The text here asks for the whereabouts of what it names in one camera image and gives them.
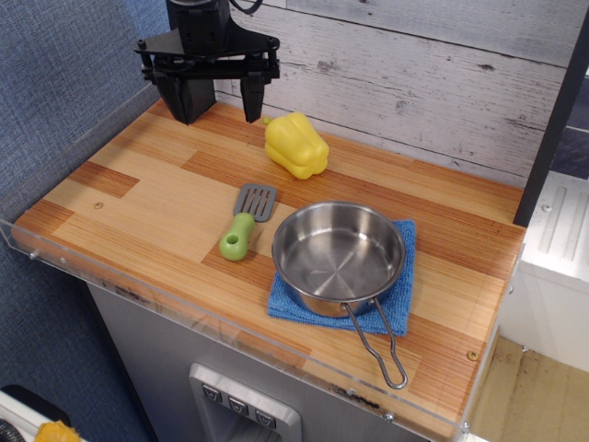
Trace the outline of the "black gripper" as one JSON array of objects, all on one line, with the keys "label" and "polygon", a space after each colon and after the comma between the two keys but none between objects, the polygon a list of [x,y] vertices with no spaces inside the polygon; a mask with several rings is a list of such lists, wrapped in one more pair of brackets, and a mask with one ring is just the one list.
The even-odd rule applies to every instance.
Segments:
[{"label": "black gripper", "polygon": [[[280,41],[244,29],[232,19],[231,9],[252,14],[257,1],[244,8],[235,1],[167,1],[170,31],[134,44],[142,58],[142,72],[155,80],[172,116],[193,124],[215,104],[212,79],[241,79],[246,121],[260,118],[265,85],[280,76]],[[156,72],[166,75],[157,76]]]}]

